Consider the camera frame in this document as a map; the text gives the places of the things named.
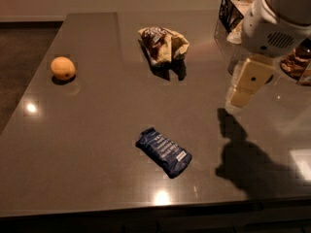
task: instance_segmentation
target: table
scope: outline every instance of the table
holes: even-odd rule
[[[244,137],[224,138],[219,108],[230,74],[214,40],[217,18],[69,15],[0,137],[0,217],[310,198],[310,87],[278,70],[240,115],[226,118],[227,131]],[[152,25],[190,41],[183,81],[151,72],[137,30]],[[77,66],[66,85],[52,82],[59,55]],[[174,180],[135,147],[151,126],[193,156]]]

